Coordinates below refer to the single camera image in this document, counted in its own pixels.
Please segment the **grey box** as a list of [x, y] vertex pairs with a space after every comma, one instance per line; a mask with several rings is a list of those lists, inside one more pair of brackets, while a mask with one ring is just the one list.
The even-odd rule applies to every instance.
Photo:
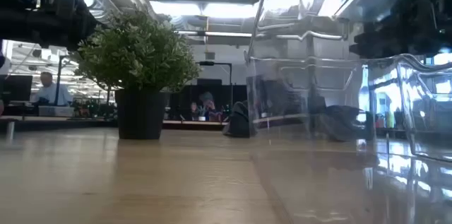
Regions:
[[64, 106], [39, 106], [38, 114], [41, 117], [73, 117], [74, 109]]

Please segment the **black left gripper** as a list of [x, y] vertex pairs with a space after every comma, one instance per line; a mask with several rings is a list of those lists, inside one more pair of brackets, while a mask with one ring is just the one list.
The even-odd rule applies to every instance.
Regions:
[[53, 0], [50, 10], [59, 22], [56, 34], [58, 45], [76, 51], [79, 44], [101, 25], [90, 12], [84, 0]]

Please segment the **long ceiling light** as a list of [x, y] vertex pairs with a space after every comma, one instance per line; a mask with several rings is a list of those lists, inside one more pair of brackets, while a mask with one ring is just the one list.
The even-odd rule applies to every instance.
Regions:
[[154, 12], [169, 16], [207, 16], [212, 18], [253, 18], [257, 14], [257, 5], [150, 1]]

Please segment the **clear plastic bin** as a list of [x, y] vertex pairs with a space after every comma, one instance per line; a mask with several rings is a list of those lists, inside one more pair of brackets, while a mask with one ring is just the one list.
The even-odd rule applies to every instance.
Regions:
[[376, 59], [349, 47], [395, 1], [260, 0], [247, 56], [249, 114], [260, 123], [254, 158], [287, 224], [452, 224], [452, 201], [422, 196], [380, 166], [375, 135], [336, 142], [269, 123], [313, 104], [370, 112], [364, 65]]
[[365, 63], [380, 166], [433, 200], [452, 201], [452, 54]]

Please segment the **dark blue knit hat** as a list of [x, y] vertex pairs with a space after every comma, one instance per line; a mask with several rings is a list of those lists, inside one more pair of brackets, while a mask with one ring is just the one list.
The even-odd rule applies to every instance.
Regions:
[[[320, 133], [331, 141], [346, 142], [357, 139], [372, 140], [374, 137], [373, 114], [348, 105], [313, 104], [306, 114], [293, 117], [274, 117], [269, 121], [274, 125], [304, 126], [313, 135]], [[230, 120], [223, 128], [223, 134], [235, 138], [249, 138], [257, 134], [260, 123], [254, 124], [249, 110], [243, 102], [234, 104]]]

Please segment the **black computer monitor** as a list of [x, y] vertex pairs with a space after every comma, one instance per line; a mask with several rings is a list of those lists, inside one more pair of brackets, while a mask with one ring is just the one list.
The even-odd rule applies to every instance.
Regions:
[[0, 98], [6, 102], [28, 102], [31, 88], [32, 76], [8, 75], [0, 79]]

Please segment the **green plant in black pot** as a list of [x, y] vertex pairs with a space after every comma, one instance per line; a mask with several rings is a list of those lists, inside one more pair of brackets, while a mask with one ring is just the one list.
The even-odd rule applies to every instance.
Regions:
[[111, 15], [72, 56], [78, 74], [114, 91], [121, 139], [158, 140], [167, 94], [201, 72], [187, 38], [139, 10]]

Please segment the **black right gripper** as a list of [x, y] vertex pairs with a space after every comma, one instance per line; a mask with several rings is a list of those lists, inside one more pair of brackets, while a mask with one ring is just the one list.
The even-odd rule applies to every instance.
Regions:
[[381, 20], [365, 23], [349, 50], [361, 58], [436, 54], [429, 0], [397, 0]]

